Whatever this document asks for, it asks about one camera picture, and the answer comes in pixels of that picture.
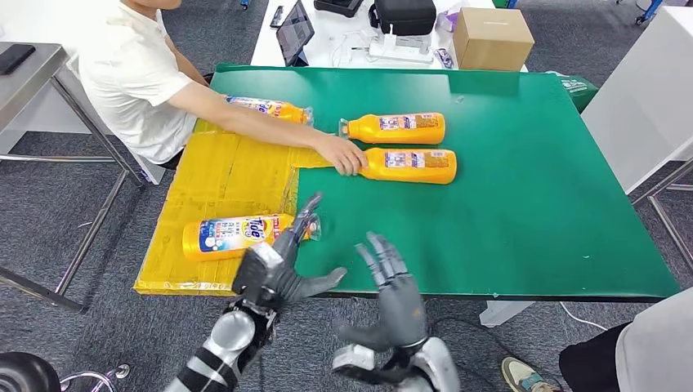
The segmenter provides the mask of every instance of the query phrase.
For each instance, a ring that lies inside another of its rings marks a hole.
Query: cardboard box
[[[534,39],[520,10],[464,7],[453,44],[460,69],[519,71]]]

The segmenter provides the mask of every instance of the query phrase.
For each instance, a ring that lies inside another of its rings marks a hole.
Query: tablet
[[[306,8],[303,7],[301,0],[298,0],[277,29],[277,40],[286,66],[296,65],[303,47],[313,38],[313,35],[315,30],[308,19]]]

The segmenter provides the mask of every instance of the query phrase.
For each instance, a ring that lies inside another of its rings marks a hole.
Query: bottle label
[[[280,100],[260,100],[258,98],[248,98],[247,96],[226,96],[226,102],[257,110],[261,113],[267,113],[274,117],[279,117],[279,112],[284,104]]]
[[[278,216],[204,220],[199,226],[199,250],[245,249],[269,237],[277,238],[280,232]]]
[[[445,151],[397,151],[385,153],[385,167],[417,169],[426,167],[448,167],[448,154]]]
[[[433,128],[438,126],[434,113],[406,114],[403,116],[381,116],[380,129],[397,131],[400,129]]]

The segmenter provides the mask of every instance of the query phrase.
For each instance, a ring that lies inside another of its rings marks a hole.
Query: white device
[[[433,62],[431,35],[396,36],[390,33],[383,34],[370,43],[369,55],[373,58],[430,64]]]

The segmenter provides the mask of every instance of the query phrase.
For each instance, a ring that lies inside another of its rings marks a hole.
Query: floor
[[[226,61],[248,63],[266,0],[240,10],[235,0],[195,0],[165,13],[168,32],[203,71]],[[632,2],[521,0],[537,45],[527,65],[532,70],[581,74],[602,84],[642,28]],[[248,37],[245,40],[236,37]],[[28,133],[16,154],[102,154],[90,136]],[[667,165],[657,176],[673,170]],[[44,283],[57,284],[82,235],[118,175],[115,165],[45,163],[0,164],[0,265]],[[127,183],[104,223],[69,296],[89,304],[84,315],[54,309],[23,292],[0,286],[0,351],[39,354],[60,374],[83,369],[104,371],[118,363],[133,366],[121,390],[162,390],[202,343],[225,305],[223,298],[140,296],[132,289],[159,210],[170,185],[139,190]],[[661,197],[676,225],[693,243],[693,194],[665,192]],[[664,227],[648,206],[638,208],[669,267],[682,287],[693,286]],[[606,327],[632,319],[645,304],[569,303],[577,316]],[[508,390],[499,374],[502,357],[514,354],[558,376],[558,353],[566,345],[599,331],[568,318],[556,303],[531,306],[501,327],[484,330],[478,301],[429,300],[434,333],[451,349],[461,369],[463,390]],[[377,390],[338,378],[329,371],[332,352],[342,343],[331,332],[340,323],[374,321],[376,304],[365,299],[312,299],[287,309],[277,339],[244,376],[243,391]],[[76,390],[87,390],[76,385]]]

